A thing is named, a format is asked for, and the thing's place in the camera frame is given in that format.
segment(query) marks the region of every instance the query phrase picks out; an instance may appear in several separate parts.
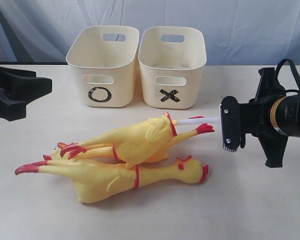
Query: black x mark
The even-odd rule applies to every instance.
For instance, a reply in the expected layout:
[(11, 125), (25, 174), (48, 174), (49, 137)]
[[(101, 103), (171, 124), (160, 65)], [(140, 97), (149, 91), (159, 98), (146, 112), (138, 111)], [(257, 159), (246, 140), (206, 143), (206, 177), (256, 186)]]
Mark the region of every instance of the black x mark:
[(176, 103), (180, 101), (180, 99), (177, 98), (177, 97), (175, 96), (175, 94), (178, 93), (178, 91), (175, 90), (175, 89), (172, 90), (171, 92), (167, 92), (167, 91), (161, 89), (161, 90), (160, 90), (160, 93), (162, 93), (162, 94), (165, 95), (163, 98), (161, 98), (161, 102), (165, 102), (165, 101), (167, 101), (168, 99), (171, 99), (172, 101), (174, 101), (174, 102), (176, 102)]

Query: rubber chicken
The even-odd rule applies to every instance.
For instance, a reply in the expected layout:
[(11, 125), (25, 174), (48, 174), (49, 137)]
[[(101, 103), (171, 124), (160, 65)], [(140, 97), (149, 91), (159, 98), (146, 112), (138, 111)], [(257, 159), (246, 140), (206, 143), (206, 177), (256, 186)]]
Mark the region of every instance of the rubber chicken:
[[(199, 134), (214, 132), (213, 127), (205, 123), (191, 131), (177, 134), (175, 129), (177, 121), (171, 121), (168, 113), (165, 113), (162, 117), (163, 119), (168, 118), (172, 133), (172, 137), (164, 138), (165, 141), (160, 142), (161, 138), (157, 138), (157, 140), (151, 140), (150, 142), (152, 144), (150, 144), (149, 140), (147, 140), (149, 131), (146, 132), (146, 137), (143, 135), (145, 140), (142, 138), (142, 135), (137, 130), (143, 129), (143, 132), (145, 132), (145, 128), (149, 126), (149, 124), (145, 124), (147, 123), (146, 121), (141, 124), (128, 126), (128, 129), (125, 127), (117, 128), (115, 132), (111, 131), (110, 133), (105, 133), (101, 137), (93, 138), (83, 143), (71, 143), (67, 145), (60, 142), (52, 151), (51, 155), (44, 155), (43, 158), (45, 160), (114, 158), (126, 162), (126, 169), (130, 169), (140, 163), (155, 163), (164, 160), (169, 156), (169, 148), (175, 144)], [(157, 132), (160, 131), (160, 126), (151, 125), (150, 127), (158, 128)], [(104, 138), (113, 138), (114, 143), (111, 146), (109, 146), (109, 144), (100, 143)]]
[(48, 173), (71, 178), (78, 201), (86, 204), (163, 180), (173, 179), (186, 184), (202, 183), (206, 180), (208, 172), (208, 165), (202, 167), (202, 163), (191, 155), (186, 159), (177, 158), (170, 166), (158, 168), (137, 165), (126, 169), (124, 163), (108, 164), (91, 159), (60, 159), (34, 162), (15, 170), (16, 175)]

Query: black mount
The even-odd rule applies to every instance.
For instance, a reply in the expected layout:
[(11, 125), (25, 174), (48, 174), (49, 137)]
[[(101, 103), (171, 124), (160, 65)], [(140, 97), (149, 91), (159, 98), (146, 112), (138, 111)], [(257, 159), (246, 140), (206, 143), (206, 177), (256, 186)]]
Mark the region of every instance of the black mount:
[[(299, 90), (286, 90), (278, 74), (288, 62)], [(222, 143), (235, 152), (246, 145), (246, 134), (258, 138), (269, 168), (281, 168), (289, 137), (300, 138), (300, 76), (290, 59), (283, 59), (277, 68), (265, 67), (256, 95), (248, 103), (238, 103), (227, 96), (220, 105)]]
[(26, 117), (27, 104), (52, 92), (52, 80), (36, 72), (0, 66), (0, 118), (15, 121)]

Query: bin handle hole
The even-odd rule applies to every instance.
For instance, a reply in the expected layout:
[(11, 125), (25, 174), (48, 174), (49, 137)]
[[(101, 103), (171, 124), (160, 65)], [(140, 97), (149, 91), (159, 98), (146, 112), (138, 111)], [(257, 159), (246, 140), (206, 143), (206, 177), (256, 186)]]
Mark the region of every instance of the bin handle hole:
[(161, 36), (161, 41), (165, 43), (183, 43), (185, 41), (185, 36), (175, 34), (163, 34)]
[(181, 76), (157, 76), (155, 82), (162, 86), (184, 86), (187, 80)]
[(103, 40), (107, 42), (124, 42), (126, 35), (120, 33), (104, 33)]
[(114, 78), (110, 75), (83, 75), (83, 81), (87, 84), (113, 84)]

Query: white tube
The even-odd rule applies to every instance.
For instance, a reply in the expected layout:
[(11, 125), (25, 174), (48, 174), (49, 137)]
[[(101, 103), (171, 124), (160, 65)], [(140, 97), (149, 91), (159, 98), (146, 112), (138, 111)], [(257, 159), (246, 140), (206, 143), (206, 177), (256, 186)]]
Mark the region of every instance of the white tube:
[(218, 124), (218, 117), (187, 118), (176, 121), (177, 125)]

